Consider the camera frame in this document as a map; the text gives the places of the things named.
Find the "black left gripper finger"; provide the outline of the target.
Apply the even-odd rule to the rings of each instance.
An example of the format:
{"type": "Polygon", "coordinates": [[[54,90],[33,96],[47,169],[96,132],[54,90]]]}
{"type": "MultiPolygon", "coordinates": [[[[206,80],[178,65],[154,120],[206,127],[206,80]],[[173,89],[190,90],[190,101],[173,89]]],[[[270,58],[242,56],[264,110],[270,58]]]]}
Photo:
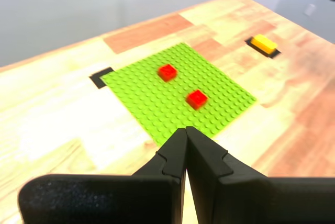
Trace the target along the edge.
{"type": "Polygon", "coordinates": [[[24,223],[181,223],[187,134],[174,132],[132,175],[49,174],[18,195],[24,223]]]}
{"type": "Polygon", "coordinates": [[[187,127],[187,171],[199,223],[334,223],[334,179],[268,177],[187,127]]]}

